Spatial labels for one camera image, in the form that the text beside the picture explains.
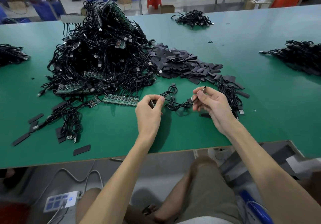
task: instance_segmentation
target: green table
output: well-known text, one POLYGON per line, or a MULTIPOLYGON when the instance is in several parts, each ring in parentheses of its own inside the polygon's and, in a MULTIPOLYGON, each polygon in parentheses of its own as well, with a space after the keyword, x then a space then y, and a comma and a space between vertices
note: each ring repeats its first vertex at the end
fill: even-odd
MULTIPOLYGON (((205 62, 222 63, 222 74, 234 75, 250 94, 242 98, 245 115, 240 121, 258 142, 292 140, 306 157, 320 157, 321 78, 292 71, 261 50, 283 47, 288 39, 321 42, 321 6, 220 12, 208 14, 215 24, 205 29, 177 25, 171 14, 129 17, 140 24, 149 39, 187 50, 205 62)), ((48 61, 61 43, 60 21, 0 26, 0 43, 23 46, 30 61, 0 68, 0 168, 123 156, 138 135, 133 107, 101 103, 83 108, 80 141, 58 144, 55 128, 62 120, 47 125, 25 141, 11 142, 29 130, 27 121, 39 113, 50 115, 60 97, 47 92, 37 97, 45 83, 48 61), (91 151, 73 157, 73 150, 91 144, 91 151)), ((178 87, 177 100, 185 101, 197 86, 187 79, 158 78, 143 90, 160 94, 171 83, 178 87)), ((208 82, 199 86, 211 86, 208 82)), ((229 141, 210 119, 191 110, 163 109, 161 126, 150 153, 223 147, 229 141)))

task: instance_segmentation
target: power strip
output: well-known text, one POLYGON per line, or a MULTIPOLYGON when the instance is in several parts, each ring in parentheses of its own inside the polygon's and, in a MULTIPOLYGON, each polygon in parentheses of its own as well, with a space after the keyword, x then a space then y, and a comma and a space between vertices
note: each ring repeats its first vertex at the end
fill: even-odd
POLYGON ((64 208, 74 206, 76 205, 79 196, 80 196, 79 191, 73 191, 65 194, 50 196, 47 198, 43 212, 46 213, 46 212, 59 210, 63 199, 67 199, 67 203, 64 206, 64 208))

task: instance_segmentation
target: person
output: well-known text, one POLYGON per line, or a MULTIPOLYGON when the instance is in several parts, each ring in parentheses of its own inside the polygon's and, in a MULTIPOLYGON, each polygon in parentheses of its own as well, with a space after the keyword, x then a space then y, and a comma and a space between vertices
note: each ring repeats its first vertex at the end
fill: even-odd
MULTIPOLYGON (((232 143, 249 170, 264 204, 275 223, 320 223, 321 207, 266 151, 245 127, 235 119, 224 94, 213 88, 193 91, 194 111, 206 110, 215 127, 232 143)), ((180 224, 239 224, 241 218, 235 195, 220 175, 215 161, 198 157, 190 170, 176 184, 163 205, 144 216, 128 205, 139 169, 153 144, 161 120, 165 98, 147 95, 135 112, 138 123, 137 140, 125 160, 104 188, 89 189, 78 202, 76 223, 155 224, 178 215, 180 224), (157 100, 151 108, 150 100, 157 100)))

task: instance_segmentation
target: thigh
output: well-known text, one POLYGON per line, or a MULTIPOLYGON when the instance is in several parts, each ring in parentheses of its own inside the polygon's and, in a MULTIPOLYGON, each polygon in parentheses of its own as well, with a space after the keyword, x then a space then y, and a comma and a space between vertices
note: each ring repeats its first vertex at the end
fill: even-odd
POLYGON ((81 219, 85 216, 85 214, 87 213, 90 206, 95 201, 100 192, 100 188, 91 188, 84 193, 83 197, 77 203, 76 224, 78 224, 81 221, 81 219))
POLYGON ((235 194, 214 164, 202 165, 197 170, 177 222, 199 216, 213 216, 234 224, 241 223, 235 194))

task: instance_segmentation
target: person's right hand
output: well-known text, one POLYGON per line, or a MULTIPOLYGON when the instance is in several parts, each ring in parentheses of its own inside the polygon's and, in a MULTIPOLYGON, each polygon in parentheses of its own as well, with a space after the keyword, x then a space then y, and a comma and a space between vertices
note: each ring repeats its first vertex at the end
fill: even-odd
POLYGON ((227 130, 237 122, 234 117, 230 105, 226 99, 226 96, 210 87, 206 87, 204 94, 202 92, 204 87, 198 87, 193 90, 193 100, 198 97, 193 104, 193 111, 206 110, 211 116, 215 127, 224 135, 227 134, 227 130))

